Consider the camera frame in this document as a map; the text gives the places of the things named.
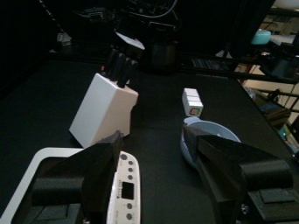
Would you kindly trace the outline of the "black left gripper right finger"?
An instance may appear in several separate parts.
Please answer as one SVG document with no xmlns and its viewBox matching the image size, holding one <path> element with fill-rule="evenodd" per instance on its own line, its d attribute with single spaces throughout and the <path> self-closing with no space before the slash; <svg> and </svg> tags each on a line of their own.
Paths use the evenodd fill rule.
<svg viewBox="0 0 299 224">
<path fill-rule="evenodd" d="M 183 144 L 218 224 L 299 224 L 299 192 L 282 158 L 191 125 Z"/>
</svg>

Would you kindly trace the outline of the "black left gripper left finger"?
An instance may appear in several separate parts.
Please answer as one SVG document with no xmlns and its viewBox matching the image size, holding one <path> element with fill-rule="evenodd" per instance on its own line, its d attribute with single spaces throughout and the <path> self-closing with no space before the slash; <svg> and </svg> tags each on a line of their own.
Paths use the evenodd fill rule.
<svg viewBox="0 0 299 224">
<path fill-rule="evenodd" d="M 106 224 L 122 147 L 123 134 L 115 132 L 73 156 L 46 159 L 13 224 Z"/>
</svg>

